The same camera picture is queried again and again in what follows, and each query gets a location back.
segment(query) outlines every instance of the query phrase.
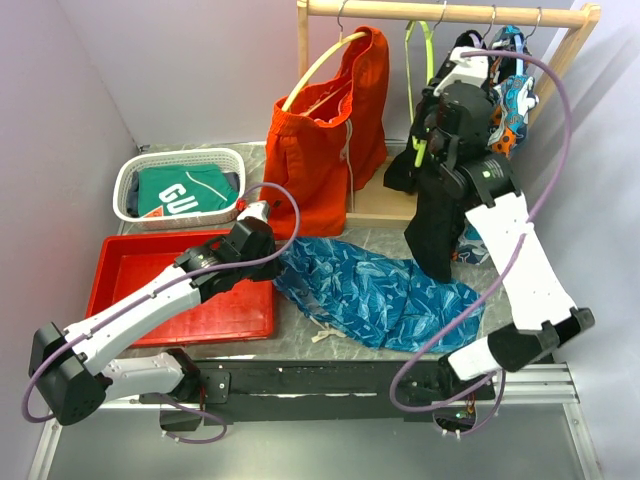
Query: drawstring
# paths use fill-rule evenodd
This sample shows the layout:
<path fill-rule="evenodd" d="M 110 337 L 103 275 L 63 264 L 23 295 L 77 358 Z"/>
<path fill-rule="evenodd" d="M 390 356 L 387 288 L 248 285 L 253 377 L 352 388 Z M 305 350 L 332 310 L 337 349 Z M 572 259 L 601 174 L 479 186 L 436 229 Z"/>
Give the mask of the drawstring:
<path fill-rule="evenodd" d="M 351 211 L 356 211 L 356 201 L 355 196 L 353 194 L 353 169 L 351 168 L 351 158 L 349 156 L 349 143 L 351 142 L 351 135 L 353 134 L 353 124 L 351 123 L 351 119 L 347 118 L 345 122 L 347 127 L 347 139 L 344 144 L 344 148 L 340 151 L 340 159 L 347 161 L 347 167 L 349 167 L 349 178 L 351 180 Z"/>
<path fill-rule="evenodd" d="M 315 323 L 317 326 L 319 326 L 322 329 L 314 337 L 311 338 L 311 341 L 313 343 L 318 343 L 320 340 L 324 340 L 330 335 L 335 335 L 339 338 L 346 338 L 346 335 L 344 332 L 341 332 L 337 328 L 331 327 L 328 323 L 325 323 L 323 325 L 313 317 L 309 317 L 309 320 L 311 320 L 313 323 Z"/>

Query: colorful patterned garment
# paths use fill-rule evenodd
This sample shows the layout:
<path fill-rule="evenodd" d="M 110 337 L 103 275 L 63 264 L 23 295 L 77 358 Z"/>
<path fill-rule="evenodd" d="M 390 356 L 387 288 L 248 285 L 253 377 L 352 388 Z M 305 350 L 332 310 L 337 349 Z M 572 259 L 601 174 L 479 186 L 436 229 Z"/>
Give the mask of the colorful patterned garment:
<path fill-rule="evenodd" d="M 453 254 L 453 260 L 460 263 L 479 265 L 489 258 L 489 250 L 482 241 L 482 237 L 476 227 L 470 223 L 460 235 L 458 246 Z"/>
<path fill-rule="evenodd" d="M 413 260 L 393 260 L 349 243 L 299 238 L 280 259 L 276 288 L 316 322 L 371 348 L 417 351 L 478 294 L 453 280 L 438 283 Z M 475 340 L 484 306 L 431 350 L 445 353 Z"/>
<path fill-rule="evenodd" d="M 513 25 L 501 28 L 490 48 L 529 54 L 526 38 Z M 500 102 L 491 118 L 488 145 L 507 157 L 527 136 L 529 111 L 538 104 L 533 93 L 534 79 L 527 75 L 527 66 L 524 61 L 513 58 L 491 58 L 489 85 L 500 95 Z"/>

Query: white lettering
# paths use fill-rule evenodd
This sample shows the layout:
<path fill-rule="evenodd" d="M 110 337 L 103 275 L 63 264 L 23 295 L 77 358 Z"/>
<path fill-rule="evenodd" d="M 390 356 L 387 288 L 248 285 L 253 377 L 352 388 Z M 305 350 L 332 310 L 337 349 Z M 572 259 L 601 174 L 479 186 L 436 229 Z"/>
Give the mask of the white lettering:
<path fill-rule="evenodd" d="M 167 188 L 166 190 L 163 190 L 162 192 L 160 192 L 160 194 L 158 195 L 158 197 L 160 198 L 160 200 L 162 200 L 164 203 L 167 202 L 173 202 L 174 200 L 176 200 L 180 195 L 184 195 L 185 193 L 187 193 L 187 189 L 184 188 L 182 186 L 182 184 L 180 183 L 176 183 L 175 185 L 171 185 L 169 188 Z"/>
<path fill-rule="evenodd" d="M 197 207 L 197 206 L 198 206 L 198 202 L 196 200 L 196 197 L 191 195 L 190 197 L 183 198 L 176 202 L 169 203 L 167 205 L 167 210 L 169 210 L 169 213 L 171 213 L 172 215 L 176 215 L 177 213 L 185 212 L 190 208 Z"/>

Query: wooden rack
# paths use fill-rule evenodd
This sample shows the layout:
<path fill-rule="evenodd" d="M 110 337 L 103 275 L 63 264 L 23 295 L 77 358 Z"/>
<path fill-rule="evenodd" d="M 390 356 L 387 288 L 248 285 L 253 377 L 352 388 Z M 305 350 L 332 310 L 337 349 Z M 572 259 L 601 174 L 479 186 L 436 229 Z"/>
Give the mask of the wooden rack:
<path fill-rule="evenodd" d="M 445 8 L 443 5 L 427 3 L 368 0 L 350 0 L 344 6 L 343 0 L 297 0 L 297 7 L 300 77 L 309 69 L 309 17 L 337 17 L 341 7 L 341 17 L 567 28 L 567 33 L 549 62 L 560 77 L 567 72 L 600 19 L 600 6 L 594 3 L 587 3 L 580 10 L 544 8 L 541 11 L 538 8 L 494 9 L 492 6 L 476 7 L 450 3 Z M 554 90 L 551 79 L 543 74 L 536 82 L 536 94 L 540 103 L 529 115 L 529 125 L 533 125 Z M 347 212 L 347 226 L 404 228 L 409 223 L 415 214 L 416 199 L 382 185 L 386 168 L 387 164 L 382 165 L 365 188 L 356 192 L 355 209 Z"/>

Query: green shirt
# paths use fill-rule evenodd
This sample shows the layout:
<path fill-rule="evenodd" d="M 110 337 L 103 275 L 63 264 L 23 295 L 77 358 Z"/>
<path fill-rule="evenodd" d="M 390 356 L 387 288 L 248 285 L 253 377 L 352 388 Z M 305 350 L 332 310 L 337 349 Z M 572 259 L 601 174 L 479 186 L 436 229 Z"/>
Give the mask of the green shirt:
<path fill-rule="evenodd" d="M 171 216 L 223 210 L 238 199 L 217 165 L 171 165 L 140 170 L 138 213 Z"/>

